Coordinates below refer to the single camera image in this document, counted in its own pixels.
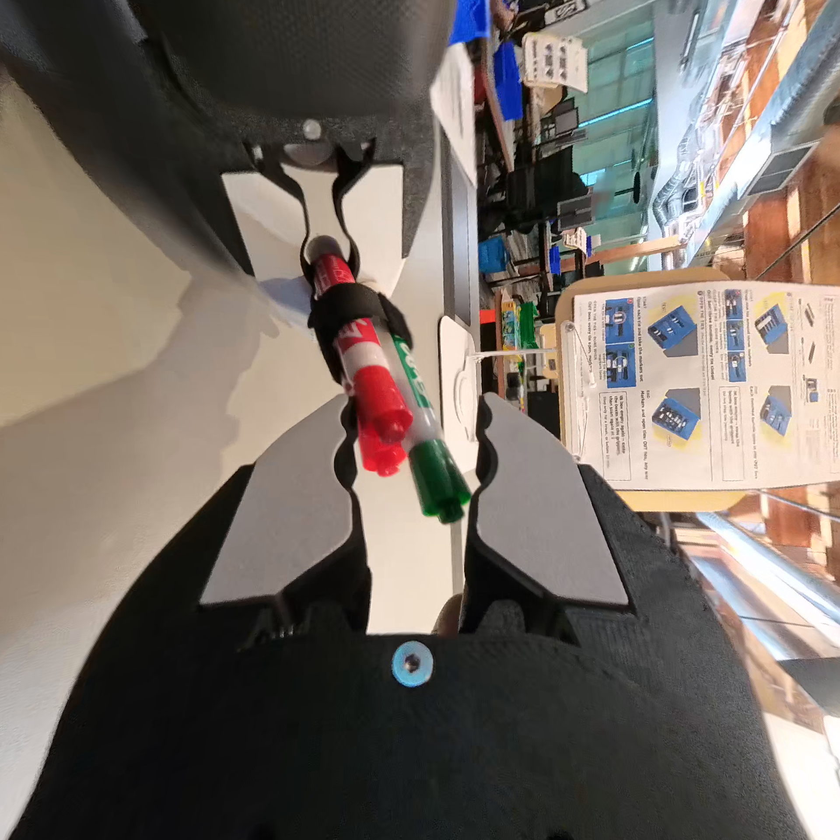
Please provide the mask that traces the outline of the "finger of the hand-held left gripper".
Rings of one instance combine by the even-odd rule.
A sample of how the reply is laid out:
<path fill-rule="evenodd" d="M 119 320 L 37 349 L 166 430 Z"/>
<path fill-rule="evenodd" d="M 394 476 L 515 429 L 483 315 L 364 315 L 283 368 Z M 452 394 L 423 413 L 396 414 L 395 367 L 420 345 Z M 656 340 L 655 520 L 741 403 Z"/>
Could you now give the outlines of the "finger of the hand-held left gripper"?
<path fill-rule="evenodd" d="M 353 276 L 391 298 L 403 274 L 404 166 L 351 161 L 335 179 L 335 212 Z"/>
<path fill-rule="evenodd" d="M 300 199 L 257 171 L 227 172 L 221 178 L 255 279 L 296 281 L 309 290 L 301 265 L 308 226 Z"/>

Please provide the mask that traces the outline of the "green plastic bin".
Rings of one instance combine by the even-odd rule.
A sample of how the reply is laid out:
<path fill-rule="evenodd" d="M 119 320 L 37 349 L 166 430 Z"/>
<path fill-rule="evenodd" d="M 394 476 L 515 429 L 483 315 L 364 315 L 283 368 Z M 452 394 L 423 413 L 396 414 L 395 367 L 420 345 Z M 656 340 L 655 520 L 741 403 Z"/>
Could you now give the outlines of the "green plastic bin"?
<path fill-rule="evenodd" d="M 504 300 L 500 311 L 502 349 L 535 350 L 539 347 L 535 329 L 539 312 L 533 302 Z"/>

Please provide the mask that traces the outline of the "silver air duct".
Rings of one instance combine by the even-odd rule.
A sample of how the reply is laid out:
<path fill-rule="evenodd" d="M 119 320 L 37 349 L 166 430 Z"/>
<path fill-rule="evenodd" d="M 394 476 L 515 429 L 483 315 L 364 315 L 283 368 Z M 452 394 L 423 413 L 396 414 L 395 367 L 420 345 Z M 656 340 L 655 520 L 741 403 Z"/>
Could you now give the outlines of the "silver air duct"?
<path fill-rule="evenodd" d="M 717 608 L 776 662 L 838 658 L 838 590 L 759 534 L 702 512 L 675 526 L 682 550 Z"/>

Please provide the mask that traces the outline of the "small printed table sign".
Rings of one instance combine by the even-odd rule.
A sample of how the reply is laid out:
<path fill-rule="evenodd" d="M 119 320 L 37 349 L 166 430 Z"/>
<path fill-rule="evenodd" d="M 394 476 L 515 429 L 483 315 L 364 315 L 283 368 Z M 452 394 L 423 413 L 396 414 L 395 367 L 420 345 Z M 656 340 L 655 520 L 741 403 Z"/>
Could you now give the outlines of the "small printed table sign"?
<path fill-rule="evenodd" d="M 521 42 L 521 82 L 528 88 L 589 89 L 589 50 L 579 38 L 527 33 Z"/>

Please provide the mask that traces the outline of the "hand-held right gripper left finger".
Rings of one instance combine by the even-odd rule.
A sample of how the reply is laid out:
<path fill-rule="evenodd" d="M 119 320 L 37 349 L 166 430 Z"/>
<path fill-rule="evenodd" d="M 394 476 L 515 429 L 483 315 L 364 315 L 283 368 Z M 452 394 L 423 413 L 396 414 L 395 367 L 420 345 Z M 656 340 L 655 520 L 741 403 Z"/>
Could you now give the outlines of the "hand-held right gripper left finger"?
<path fill-rule="evenodd" d="M 257 458 L 202 593 L 203 606 L 291 593 L 349 550 L 367 569 L 354 410 L 335 396 Z"/>

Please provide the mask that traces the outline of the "green marker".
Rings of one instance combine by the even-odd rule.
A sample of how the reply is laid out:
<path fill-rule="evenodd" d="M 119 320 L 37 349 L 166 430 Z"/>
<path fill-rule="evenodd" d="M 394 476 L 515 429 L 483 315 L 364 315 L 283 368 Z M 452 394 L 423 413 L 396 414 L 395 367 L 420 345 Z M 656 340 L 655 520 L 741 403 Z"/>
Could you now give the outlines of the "green marker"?
<path fill-rule="evenodd" d="M 462 519 L 470 500 L 464 475 L 444 440 L 431 397 L 407 341 L 376 328 L 394 383 L 412 415 L 402 440 L 422 512 L 443 524 Z"/>

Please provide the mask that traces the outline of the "printed paper sheet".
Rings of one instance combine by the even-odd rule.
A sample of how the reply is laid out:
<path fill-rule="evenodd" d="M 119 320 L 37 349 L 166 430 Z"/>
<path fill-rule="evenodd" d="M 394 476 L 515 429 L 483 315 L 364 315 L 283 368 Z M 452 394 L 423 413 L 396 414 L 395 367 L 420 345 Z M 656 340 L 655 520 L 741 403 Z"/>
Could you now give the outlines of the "printed paper sheet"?
<path fill-rule="evenodd" d="M 464 44 L 451 45 L 430 88 L 430 102 L 469 183 L 477 188 L 474 93 L 468 50 Z"/>

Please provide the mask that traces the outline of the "red marker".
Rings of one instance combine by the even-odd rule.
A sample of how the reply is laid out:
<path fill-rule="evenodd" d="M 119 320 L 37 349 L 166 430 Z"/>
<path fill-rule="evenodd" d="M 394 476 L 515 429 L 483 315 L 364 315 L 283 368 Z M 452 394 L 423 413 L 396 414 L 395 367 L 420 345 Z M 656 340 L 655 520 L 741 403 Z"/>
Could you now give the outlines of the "red marker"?
<path fill-rule="evenodd" d="M 311 306 L 308 327 L 332 378 L 352 399 L 362 466 L 378 476 L 398 472 L 406 459 L 402 445 L 384 446 L 371 423 L 373 375 L 391 373 L 376 328 L 412 340 L 403 314 L 390 300 L 354 278 L 339 243 L 318 236 L 308 245 Z"/>
<path fill-rule="evenodd" d="M 401 445 L 413 423 L 413 414 L 391 373 L 377 369 L 373 375 L 371 423 L 384 446 Z"/>

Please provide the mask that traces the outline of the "small blue bin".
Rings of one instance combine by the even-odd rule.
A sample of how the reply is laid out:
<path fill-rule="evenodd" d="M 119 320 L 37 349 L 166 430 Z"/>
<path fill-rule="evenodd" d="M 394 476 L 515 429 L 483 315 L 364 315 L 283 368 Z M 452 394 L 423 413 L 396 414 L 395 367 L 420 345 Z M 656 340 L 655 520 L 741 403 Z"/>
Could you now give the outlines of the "small blue bin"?
<path fill-rule="evenodd" d="M 500 43 L 493 55 L 494 86 L 500 112 L 505 121 L 523 119 L 522 81 L 515 45 Z"/>

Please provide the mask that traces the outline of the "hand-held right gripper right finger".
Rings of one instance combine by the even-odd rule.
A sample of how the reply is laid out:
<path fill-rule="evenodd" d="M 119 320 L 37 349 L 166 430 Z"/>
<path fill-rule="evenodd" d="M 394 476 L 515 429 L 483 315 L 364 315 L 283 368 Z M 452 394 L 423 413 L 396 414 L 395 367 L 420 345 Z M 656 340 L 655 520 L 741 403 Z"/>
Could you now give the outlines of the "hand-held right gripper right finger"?
<path fill-rule="evenodd" d="M 469 609 L 495 600 L 626 610 L 631 598 L 578 463 L 495 393 L 476 415 L 479 486 L 469 504 Z"/>

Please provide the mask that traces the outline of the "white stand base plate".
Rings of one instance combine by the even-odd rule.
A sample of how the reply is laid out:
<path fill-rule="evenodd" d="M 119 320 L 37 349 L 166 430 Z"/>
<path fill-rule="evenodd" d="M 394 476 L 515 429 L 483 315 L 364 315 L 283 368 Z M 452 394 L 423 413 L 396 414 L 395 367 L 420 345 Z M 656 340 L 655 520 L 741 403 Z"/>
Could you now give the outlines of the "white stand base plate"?
<path fill-rule="evenodd" d="M 445 411 L 477 449 L 483 360 L 552 367 L 550 436 L 625 498 L 838 484 L 838 286 L 712 268 L 578 280 L 535 349 L 455 350 Z"/>

